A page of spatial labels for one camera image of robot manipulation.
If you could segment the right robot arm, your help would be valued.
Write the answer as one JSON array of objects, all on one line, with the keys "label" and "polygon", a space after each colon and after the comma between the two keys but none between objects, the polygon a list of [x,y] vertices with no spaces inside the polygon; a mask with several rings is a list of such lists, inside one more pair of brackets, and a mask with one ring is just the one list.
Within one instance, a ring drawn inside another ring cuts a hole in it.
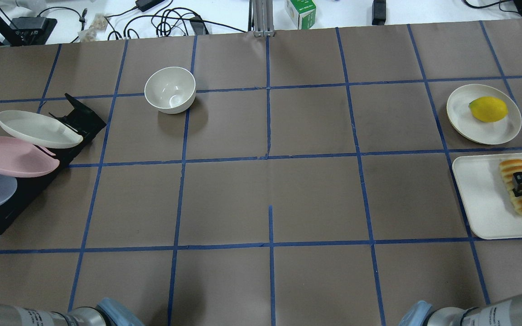
[{"label": "right robot arm", "polygon": [[[522,153],[462,156],[452,169],[471,231],[484,240],[522,238]],[[522,326],[522,294],[470,309],[419,301],[402,326]]]}]

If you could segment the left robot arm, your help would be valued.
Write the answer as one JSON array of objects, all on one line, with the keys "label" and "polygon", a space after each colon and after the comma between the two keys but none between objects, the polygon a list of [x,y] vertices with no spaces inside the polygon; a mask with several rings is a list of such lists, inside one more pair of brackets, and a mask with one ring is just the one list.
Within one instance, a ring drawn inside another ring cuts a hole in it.
[{"label": "left robot arm", "polygon": [[81,306],[68,313],[0,304],[0,326],[142,326],[120,302],[105,297],[96,306]]}]

